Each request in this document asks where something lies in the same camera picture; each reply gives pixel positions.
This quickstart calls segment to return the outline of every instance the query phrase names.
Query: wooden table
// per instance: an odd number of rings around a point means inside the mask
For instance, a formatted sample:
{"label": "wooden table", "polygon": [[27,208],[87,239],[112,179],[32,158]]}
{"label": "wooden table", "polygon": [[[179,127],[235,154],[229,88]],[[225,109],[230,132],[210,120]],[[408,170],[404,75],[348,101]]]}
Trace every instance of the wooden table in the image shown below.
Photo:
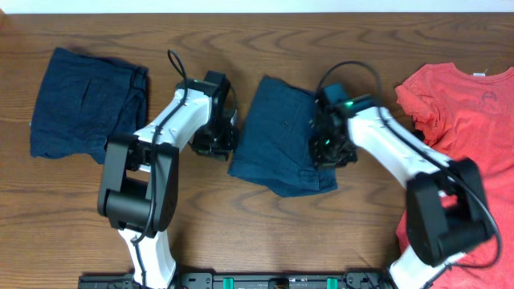
{"label": "wooden table", "polygon": [[[89,272],[131,270],[129,252],[96,212],[102,167],[90,156],[32,158],[29,122],[55,47],[116,56],[149,68],[150,119],[188,75],[224,71],[243,126],[265,74],[313,89],[334,63],[376,67],[386,105],[406,126],[394,88],[424,63],[499,73],[514,63],[512,14],[12,15],[0,30],[0,287],[73,288]],[[357,96],[373,81],[356,67],[334,73]],[[343,271],[396,259],[404,192],[369,154],[337,170],[339,189],[280,198],[230,177],[229,163],[185,149],[170,246],[183,266],[216,271]]]}

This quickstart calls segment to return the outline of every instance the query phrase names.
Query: dark blue cloth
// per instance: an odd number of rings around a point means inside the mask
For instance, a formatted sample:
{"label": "dark blue cloth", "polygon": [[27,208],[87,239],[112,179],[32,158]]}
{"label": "dark blue cloth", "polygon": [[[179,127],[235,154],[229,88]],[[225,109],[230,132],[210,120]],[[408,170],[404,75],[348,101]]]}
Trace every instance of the dark blue cloth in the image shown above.
{"label": "dark blue cloth", "polygon": [[282,197],[337,189],[334,169],[317,170],[308,152],[315,108],[311,92],[264,77],[228,173]]}
{"label": "dark blue cloth", "polygon": [[119,59],[55,49],[32,116],[31,156],[88,153],[103,164],[109,135],[145,125],[147,72]]}

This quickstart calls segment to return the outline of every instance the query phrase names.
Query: clothes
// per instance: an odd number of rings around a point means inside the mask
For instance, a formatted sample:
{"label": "clothes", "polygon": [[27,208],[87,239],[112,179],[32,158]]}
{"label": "clothes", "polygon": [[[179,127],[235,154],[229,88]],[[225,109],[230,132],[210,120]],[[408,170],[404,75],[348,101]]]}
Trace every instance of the clothes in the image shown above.
{"label": "clothes", "polygon": [[[396,88],[398,103],[423,131],[425,143],[455,160],[471,158],[483,177],[487,202],[500,228],[504,253],[487,270],[455,267],[439,288],[510,288],[514,284],[514,67],[494,76],[473,76],[453,63],[425,65]],[[450,199],[443,200],[443,205]],[[406,215],[397,229],[408,246]],[[496,254],[493,239],[460,260],[485,264]]]}
{"label": "clothes", "polygon": [[264,77],[228,173],[282,197],[337,189],[334,169],[316,170],[308,153],[315,109],[312,93]]}
{"label": "clothes", "polygon": [[145,125],[147,72],[119,59],[55,49],[32,116],[31,156],[88,153],[103,164],[109,135]]}

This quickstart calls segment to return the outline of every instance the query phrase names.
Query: red cloth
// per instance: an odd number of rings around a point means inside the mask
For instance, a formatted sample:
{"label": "red cloth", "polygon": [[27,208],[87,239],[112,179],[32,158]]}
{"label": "red cloth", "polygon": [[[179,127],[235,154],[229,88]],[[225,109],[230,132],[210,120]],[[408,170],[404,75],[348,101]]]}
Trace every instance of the red cloth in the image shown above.
{"label": "red cloth", "polygon": [[[469,157],[479,166],[487,202],[504,241],[496,266],[487,270],[455,267],[434,287],[514,287],[514,67],[483,77],[465,74],[453,63],[427,64],[396,93],[427,145],[455,160]],[[396,234],[405,250],[409,245],[406,214]],[[493,238],[459,262],[484,264],[495,253]]]}

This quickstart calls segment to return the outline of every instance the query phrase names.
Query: wood grain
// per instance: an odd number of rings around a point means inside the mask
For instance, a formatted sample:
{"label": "wood grain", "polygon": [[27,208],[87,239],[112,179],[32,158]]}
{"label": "wood grain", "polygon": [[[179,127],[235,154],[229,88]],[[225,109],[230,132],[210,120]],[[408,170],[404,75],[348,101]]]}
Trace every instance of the wood grain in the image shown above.
{"label": "wood grain", "polygon": [[[424,63],[455,62],[494,74],[514,64],[512,14],[130,14],[10,15],[0,31],[0,287],[73,288],[85,272],[124,272],[127,248],[96,212],[101,166],[76,155],[32,158],[29,122],[55,47],[116,56],[149,68],[150,117],[188,74],[224,71],[238,91],[242,127],[263,75],[314,88],[334,63],[375,66],[386,104]],[[355,67],[331,78],[357,95],[373,90]],[[179,205],[169,227],[183,266],[216,271],[343,271],[383,267],[397,254],[399,184],[370,155],[337,171],[339,189],[280,198],[229,177],[228,163],[181,155]]]}

